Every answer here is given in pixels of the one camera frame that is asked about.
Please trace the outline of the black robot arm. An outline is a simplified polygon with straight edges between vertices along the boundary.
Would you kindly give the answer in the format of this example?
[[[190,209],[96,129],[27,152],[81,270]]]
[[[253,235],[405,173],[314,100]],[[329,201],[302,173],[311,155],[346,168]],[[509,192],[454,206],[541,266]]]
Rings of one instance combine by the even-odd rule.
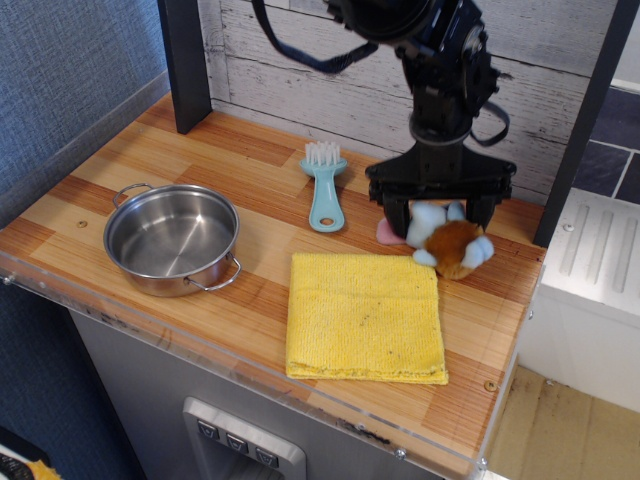
[[[517,167],[464,144],[482,109],[509,120],[489,100],[500,73],[480,9],[471,1],[330,1],[327,8],[347,29],[394,49],[413,97],[414,146],[365,171],[392,231],[407,235],[415,200],[463,200],[467,220],[487,227],[510,197]]]

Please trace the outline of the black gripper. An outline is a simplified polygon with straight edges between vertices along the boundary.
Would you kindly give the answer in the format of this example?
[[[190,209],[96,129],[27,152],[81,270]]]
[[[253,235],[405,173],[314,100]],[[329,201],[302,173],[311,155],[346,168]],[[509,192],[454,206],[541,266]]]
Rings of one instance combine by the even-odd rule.
[[[486,230],[497,205],[511,196],[517,167],[477,153],[462,143],[415,143],[407,152],[369,166],[369,196],[383,210],[392,232],[405,239],[416,200],[465,200],[466,219]]]

